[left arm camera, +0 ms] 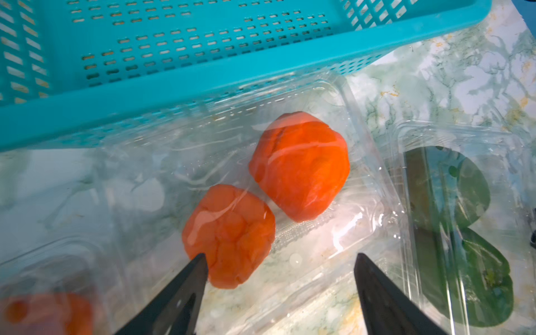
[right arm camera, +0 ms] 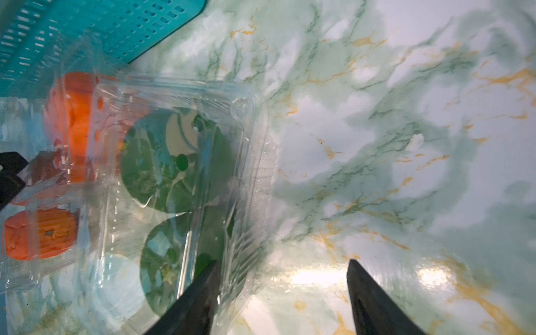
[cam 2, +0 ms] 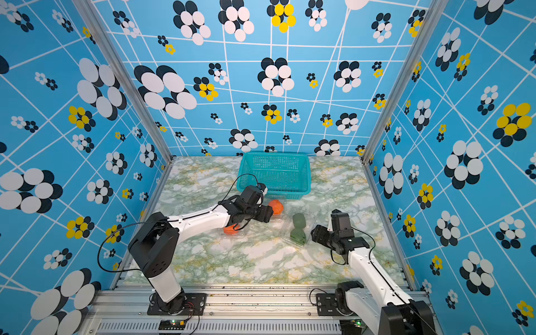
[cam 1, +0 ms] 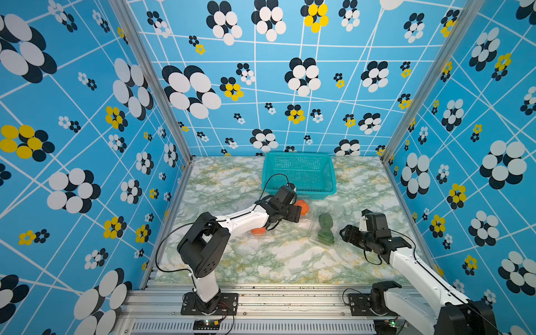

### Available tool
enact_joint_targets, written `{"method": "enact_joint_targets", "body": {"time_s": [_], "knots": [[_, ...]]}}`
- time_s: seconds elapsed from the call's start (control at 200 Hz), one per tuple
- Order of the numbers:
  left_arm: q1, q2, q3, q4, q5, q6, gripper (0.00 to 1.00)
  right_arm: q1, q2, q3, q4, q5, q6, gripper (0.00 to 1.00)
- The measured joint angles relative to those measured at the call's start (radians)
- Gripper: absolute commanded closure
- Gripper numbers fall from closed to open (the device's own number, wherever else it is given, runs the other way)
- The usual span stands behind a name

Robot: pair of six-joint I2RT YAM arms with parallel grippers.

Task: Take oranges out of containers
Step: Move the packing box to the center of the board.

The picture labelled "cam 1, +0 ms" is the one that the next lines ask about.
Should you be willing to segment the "orange fruit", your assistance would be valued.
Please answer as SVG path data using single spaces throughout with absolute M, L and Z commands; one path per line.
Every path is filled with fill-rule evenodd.
M 251 230 L 251 234 L 253 234 L 253 235 L 255 235 L 255 236 L 263 236 L 263 235 L 266 234 L 266 231 L 267 231 L 266 228 L 252 229 L 252 230 Z
M 308 214 L 308 212 L 310 210 L 310 207 L 308 206 L 308 204 L 304 200 L 298 200 L 296 202 L 296 205 L 301 208 L 301 215 L 302 216 Z

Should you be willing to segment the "green fruit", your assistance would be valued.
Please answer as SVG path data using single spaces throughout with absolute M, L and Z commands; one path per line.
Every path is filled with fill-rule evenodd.
M 333 228 L 333 218 L 329 213 L 320 214 L 318 217 L 319 226 L 322 229 L 331 229 Z
M 321 229 L 318 231 L 318 240 L 322 244 L 331 246 L 334 244 L 334 234 L 330 229 Z

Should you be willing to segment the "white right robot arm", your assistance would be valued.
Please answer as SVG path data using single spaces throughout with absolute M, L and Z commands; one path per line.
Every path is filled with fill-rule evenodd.
M 368 295 L 374 314 L 396 314 L 422 334 L 499 334 L 493 309 L 455 290 L 423 263 L 413 240 L 391 230 L 384 214 L 365 209 L 358 226 L 347 225 L 339 234 L 344 242 L 395 268 L 423 298 L 411 297 L 395 281 L 374 283 Z

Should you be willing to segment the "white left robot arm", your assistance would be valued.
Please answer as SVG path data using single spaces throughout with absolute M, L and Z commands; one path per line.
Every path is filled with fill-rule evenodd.
M 302 208 L 296 202 L 295 186 L 287 183 L 245 210 L 223 216 L 205 212 L 195 220 L 177 245 L 177 252 L 192 276 L 196 291 L 187 300 L 196 311 L 209 315 L 218 308 L 228 308 L 214 271 L 229 241 L 251 230 L 270 230 L 281 221 L 297 223 Z

